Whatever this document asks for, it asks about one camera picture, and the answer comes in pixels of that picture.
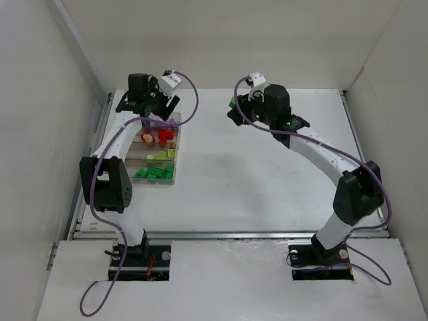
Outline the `long red lego brick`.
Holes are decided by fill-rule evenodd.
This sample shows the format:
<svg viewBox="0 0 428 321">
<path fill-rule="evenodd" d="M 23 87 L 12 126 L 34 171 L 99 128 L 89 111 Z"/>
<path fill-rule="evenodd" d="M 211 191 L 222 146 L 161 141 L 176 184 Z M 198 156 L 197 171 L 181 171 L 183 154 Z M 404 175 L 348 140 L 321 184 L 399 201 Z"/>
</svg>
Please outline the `long red lego brick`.
<svg viewBox="0 0 428 321">
<path fill-rule="evenodd" d="M 175 135 L 174 135 L 174 132 L 172 130 L 158 131 L 159 141 L 173 140 L 174 137 L 175 137 Z"/>
</svg>

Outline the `small green slope lego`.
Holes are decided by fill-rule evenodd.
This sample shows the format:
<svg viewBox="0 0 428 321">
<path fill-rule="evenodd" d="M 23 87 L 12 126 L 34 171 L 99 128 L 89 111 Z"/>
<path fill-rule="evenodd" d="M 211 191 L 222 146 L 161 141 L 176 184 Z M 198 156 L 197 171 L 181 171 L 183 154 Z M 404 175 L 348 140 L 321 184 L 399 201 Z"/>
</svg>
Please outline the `small green slope lego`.
<svg viewBox="0 0 428 321">
<path fill-rule="evenodd" d="M 163 178 L 172 179 L 173 178 L 174 169 L 173 167 L 166 167 L 164 169 Z"/>
</svg>

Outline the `purple flower lego disc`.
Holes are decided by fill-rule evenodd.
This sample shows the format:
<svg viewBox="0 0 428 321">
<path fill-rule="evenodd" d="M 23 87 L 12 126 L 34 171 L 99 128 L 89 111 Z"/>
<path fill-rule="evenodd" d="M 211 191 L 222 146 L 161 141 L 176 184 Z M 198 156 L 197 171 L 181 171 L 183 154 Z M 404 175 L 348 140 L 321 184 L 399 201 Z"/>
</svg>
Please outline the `purple flower lego disc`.
<svg viewBox="0 0 428 321">
<path fill-rule="evenodd" d="M 168 122 L 162 120 L 147 120 L 145 125 L 146 128 L 150 130 L 165 129 L 169 127 Z"/>
</svg>

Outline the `green lego plate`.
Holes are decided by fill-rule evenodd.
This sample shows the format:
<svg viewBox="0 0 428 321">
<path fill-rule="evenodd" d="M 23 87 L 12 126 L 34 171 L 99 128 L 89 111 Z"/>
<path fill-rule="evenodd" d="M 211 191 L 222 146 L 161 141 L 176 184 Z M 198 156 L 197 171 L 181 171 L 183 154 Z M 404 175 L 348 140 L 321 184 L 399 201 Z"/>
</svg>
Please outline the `green lego plate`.
<svg viewBox="0 0 428 321">
<path fill-rule="evenodd" d="M 162 175 L 164 174 L 164 170 L 158 167 L 148 167 L 147 173 L 148 175 L 152 175 L 155 177 L 162 177 Z"/>
</svg>

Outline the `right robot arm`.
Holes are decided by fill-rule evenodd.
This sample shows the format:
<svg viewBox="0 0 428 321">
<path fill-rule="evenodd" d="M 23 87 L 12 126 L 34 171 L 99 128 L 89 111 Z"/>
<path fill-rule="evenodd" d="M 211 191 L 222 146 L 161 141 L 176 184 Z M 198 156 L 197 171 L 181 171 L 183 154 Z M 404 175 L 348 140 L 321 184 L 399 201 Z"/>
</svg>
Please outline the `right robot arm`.
<svg viewBox="0 0 428 321">
<path fill-rule="evenodd" d="M 321 170 L 334 184 L 333 213 L 312 237 L 312 251 L 319 258 L 341 245 L 365 217 L 383 203 L 379 166 L 361 163 L 327 145 L 310 123 L 292 113 L 290 95 L 281 85 L 234 95 L 228 117 L 237 126 L 261 122 L 286 148 L 300 154 Z"/>
</svg>

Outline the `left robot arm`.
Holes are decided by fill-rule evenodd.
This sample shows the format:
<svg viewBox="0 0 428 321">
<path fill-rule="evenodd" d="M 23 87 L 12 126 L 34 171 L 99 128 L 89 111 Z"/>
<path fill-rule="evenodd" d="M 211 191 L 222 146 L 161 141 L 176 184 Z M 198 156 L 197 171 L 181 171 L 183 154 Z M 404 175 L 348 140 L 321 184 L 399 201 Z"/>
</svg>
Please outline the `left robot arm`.
<svg viewBox="0 0 428 321">
<path fill-rule="evenodd" d="M 80 160 L 84 199 L 93 217 L 116 230 L 118 252 L 145 256 L 145 230 L 126 212 L 132 200 L 132 184 L 124 160 L 134 137 L 151 114 L 167 121 L 179 103 L 174 94 L 180 77 L 166 71 L 156 78 L 148 74 L 130 74 L 128 90 L 121 97 L 110 132 L 92 156 Z"/>
</svg>

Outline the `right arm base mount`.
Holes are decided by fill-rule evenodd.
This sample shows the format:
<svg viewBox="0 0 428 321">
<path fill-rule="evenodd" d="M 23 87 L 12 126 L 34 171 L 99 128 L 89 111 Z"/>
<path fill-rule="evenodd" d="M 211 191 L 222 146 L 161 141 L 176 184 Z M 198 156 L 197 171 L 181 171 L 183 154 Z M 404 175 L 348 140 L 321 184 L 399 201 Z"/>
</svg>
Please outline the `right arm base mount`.
<svg viewBox="0 0 428 321">
<path fill-rule="evenodd" d="M 324 249 L 315 236 L 310 241 L 290 241 L 286 262 L 294 281 L 353 281 L 348 248 L 339 243 Z"/>
</svg>

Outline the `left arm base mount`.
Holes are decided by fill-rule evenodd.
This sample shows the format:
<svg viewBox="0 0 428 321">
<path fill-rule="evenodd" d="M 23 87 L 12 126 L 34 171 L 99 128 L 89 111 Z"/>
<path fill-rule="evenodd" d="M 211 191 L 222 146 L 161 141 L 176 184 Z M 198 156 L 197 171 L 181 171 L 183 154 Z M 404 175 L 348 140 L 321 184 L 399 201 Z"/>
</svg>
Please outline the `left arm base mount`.
<svg viewBox="0 0 428 321">
<path fill-rule="evenodd" d="M 151 241 L 144 233 L 140 245 L 128 247 L 121 269 L 118 268 L 124 254 L 122 244 L 115 244 L 112 250 L 106 250 L 104 253 L 110 256 L 109 281 L 114 279 L 118 270 L 117 281 L 169 281 L 171 243 Z"/>
</svg>

